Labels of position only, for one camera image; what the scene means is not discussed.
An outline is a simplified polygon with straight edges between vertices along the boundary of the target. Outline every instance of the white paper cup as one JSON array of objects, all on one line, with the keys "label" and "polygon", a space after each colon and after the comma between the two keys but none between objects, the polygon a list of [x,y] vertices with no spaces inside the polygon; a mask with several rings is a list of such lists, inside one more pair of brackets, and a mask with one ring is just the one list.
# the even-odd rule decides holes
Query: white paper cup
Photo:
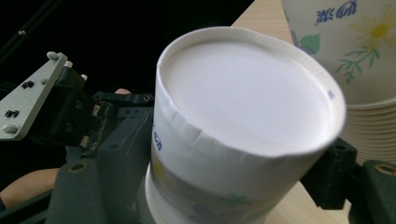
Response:
[{"label": "white paper cup", "polygon": [[159,224],[263,223],[346,117],[343,93],[319,63],[243,28],[173,41],[155,95],[147,194]]},{"label": "white paper cup", "polygon": [[348,109],[396,104],[396,1],[281,2],[294,45],[334,76]]}]

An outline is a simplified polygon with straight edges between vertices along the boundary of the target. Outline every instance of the black background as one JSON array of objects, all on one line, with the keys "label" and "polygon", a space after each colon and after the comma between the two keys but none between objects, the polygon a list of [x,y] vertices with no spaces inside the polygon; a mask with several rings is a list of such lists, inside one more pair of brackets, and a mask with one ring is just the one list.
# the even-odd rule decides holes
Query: black background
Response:
[{"label": "black background", "polygon": [[[156,62],[171,41],[198,28],[232,25],[252,2],[3,0],[0,89],[1,83],[22,83],[55,51],[88,76],[89,95],[118,88],[155,95]],[[56,7],[42,10],[48,5]],[[33,20],[37,14],[39,20]],[[18,35],[26,27],[26,35]],[[30,171],[62,166],[64,156],[64,147],[28,138],[0,142],[0,189]]]}]

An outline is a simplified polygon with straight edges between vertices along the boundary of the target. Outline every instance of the wooden table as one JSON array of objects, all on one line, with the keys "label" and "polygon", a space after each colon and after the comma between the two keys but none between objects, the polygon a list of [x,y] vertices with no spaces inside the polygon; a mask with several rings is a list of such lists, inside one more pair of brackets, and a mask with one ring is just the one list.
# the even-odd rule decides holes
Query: wooden table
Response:
[{"label": "wooden table", "polygon": [[[255,0],[232,26],[245,27],[291,43],[289,27],[280,0]],[[343,210],[323,210],[299,182],[268,215],[265,224],[344,224],[350,202]]]}]

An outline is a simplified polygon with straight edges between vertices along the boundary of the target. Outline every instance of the screw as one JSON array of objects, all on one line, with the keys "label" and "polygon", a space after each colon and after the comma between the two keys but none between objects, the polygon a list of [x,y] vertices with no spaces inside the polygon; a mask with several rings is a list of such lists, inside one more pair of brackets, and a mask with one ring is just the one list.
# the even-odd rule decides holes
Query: screw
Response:
[{"label": "screw", "polygon": [[67,61],[67,62],[64,64],[64,66],[65,66],[65,67],[72,68],[72,67],[73,67],[73,63],[70,62],[70,61]]},{"label": "screw", "polygon": [[47,58],[49,58],[52,61],[56,61],[59,59],[58,55],[54,51],[50,51],[47,53]]},{"label": "screw", "polygon": [[64,125],[64,130],[65,130],[67,133],[72,133],[72,132],[74,131],[74,125],[73,125],[73,123],[72,123],[72,122],[67,122],[67,123]]},{"label": "screw", "polygon": [[387,164],[377,164],[375,169],[386,175],[396,175],[396,167]]},{"label": "screw", "polygon": [[67,168],[67,171],[69,173],[75,174],[75,173],[85,170],[85,168],[87,168],[87,166],[88,166],[87,163],[81,162],[81,163],[77,163],[77,164],[73,164],[73,165],[69,166]]},{"label": "screw", "polygon": [[87,79],[88,79],[87,75],[82,74],[81,76],[82,76],[82,78],[84,78],[85,81],[87,81]]},{"label": "screw", "polygon": [[12,111],[8,110],[8,111],[6,112],[6,114],[5,114],[5,116],[6,116],[7,118],[11,118],[11,116],[12,116]]},{"label": "screw", "polygon": [[82,102],[80,100],[76,100],[75,107],[76,109],[82,109],[83,108]]},{"label": "screw", "polygon": [[5,133],[16,133],[17,130],[18,128],[14,124],[6,124],[5,126],[3,126],[3,131]]},{"label": "screw", "polygon": [[48,81],[49,81],[48,79],[43,78],[43,79],[41,79],[40,82],[41,82],[42,85],[45,85],[45,84],[47,84]]},{"label": "screw", "polygon": [[24,89],[26,89],[26,88],[32,88],[33,86],[35,85],[35,83],[33,82],[33,81],[27,81],[27,82],[23,82],[22,83],[22,87],[24,88]]}]

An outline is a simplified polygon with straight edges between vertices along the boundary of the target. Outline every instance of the person's hand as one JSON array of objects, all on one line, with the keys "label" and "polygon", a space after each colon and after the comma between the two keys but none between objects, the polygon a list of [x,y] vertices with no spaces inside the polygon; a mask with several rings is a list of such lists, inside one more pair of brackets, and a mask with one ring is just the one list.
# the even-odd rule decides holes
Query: person's hand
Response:
[{"label": "person's hand", "polygon": [[126,90],[126,89],[120,88],[120,89],[116,90],[114,93],[116,93],[116,94],[129,94],[131,92]]},{"label": "person's hand", "polygon": [[20,177],[0,192],[6,208],[26,202],[53,188],[59,168],[33,171]]}]

